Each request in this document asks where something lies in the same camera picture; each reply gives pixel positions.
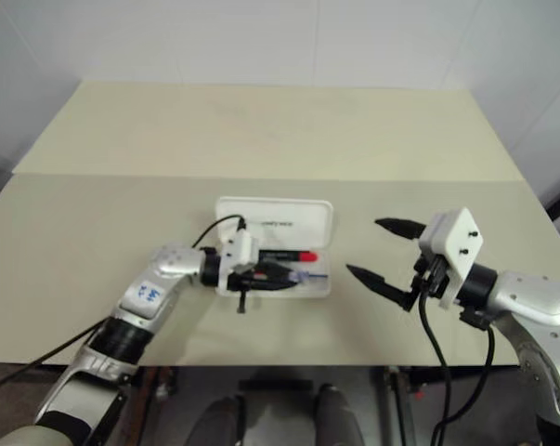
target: white wall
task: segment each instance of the white wall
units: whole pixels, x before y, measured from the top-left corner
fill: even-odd
[[[467,87],[560,191],[560,0],[0,0],[0,163],[81,78]]]

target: table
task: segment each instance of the table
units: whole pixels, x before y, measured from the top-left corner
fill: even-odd
[[[234,299],[191,289],[142,364],[436,365],[417,311],[345,269],[409,284],[418,248],[379,216],[466,205],[480,263],[560,280],[560,236],[465,91],[88,82],[14,174],[0,195],[0,361],[106,316],[157,246],[193,242],[221,195],[330,201],[332,294],[253,298],[242,316]],[[436,304],[449,363],[482,363],[486,336]],[[497,341],[495,363],[516,363]]]

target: white case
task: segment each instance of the white case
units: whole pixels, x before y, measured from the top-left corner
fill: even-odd
[[[294,288],[281,291],[251,291],[259,297],[326,297],[331,291],[330,263],[327,247],[332,237],[333,206],[322,200],[283,198],[221,197],[215,206],[217,218],[241,214],[247,230],[259,241],[261,249],[313,251],[316,262],[282,262],[289,268],[311,274],[327,274],[327,279],[310,279]],[[236,221],[217,226],[218,237],[226,242],[236,231]],[[237,292],[216,290],[219,295],[236,296]]]

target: floor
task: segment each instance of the floor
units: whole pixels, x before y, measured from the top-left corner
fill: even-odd
[[[0,364],[0,376],[13,366]],[[0,389],[0,438],[29,424],[48,391],[55,373],[32,373],[35,382],[11,383]],[[401,444],[392,392],[382,393],[375,386],[376,374],[369,367],[187,367],[180,369],[178,392],[150,409],[141,446],[182,445],[189,430],[205,407],[218,398],[237,394],[241,383],[253,380],[290,379],[310,384],[310,389],[258,389],[244,392],[248,406],[246,446],[314,444],[310,414],[315,391],[326,382],[345,393],[357,415],[367,446]],[[452,407],[459,407],[469,396],[474,378],[456,380]],[[440,416],[443,387],[422,387],[422,395],[409,395],[416,444],[429,443],[432,426]],[[124,444],[125,422],[118,425],[110,446]],[[493,373],[485,393],[475,408],[449,428],[448,446],[514,446],[522,441],[537,443],[534,414],[527,394],[521,388],[516,369]]]

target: marker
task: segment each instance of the marker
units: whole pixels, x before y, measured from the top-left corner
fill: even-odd
[[[276,262],[316,262],[319,256],[310,251],[286,251],[261,249],[259,261],[275,260]]]

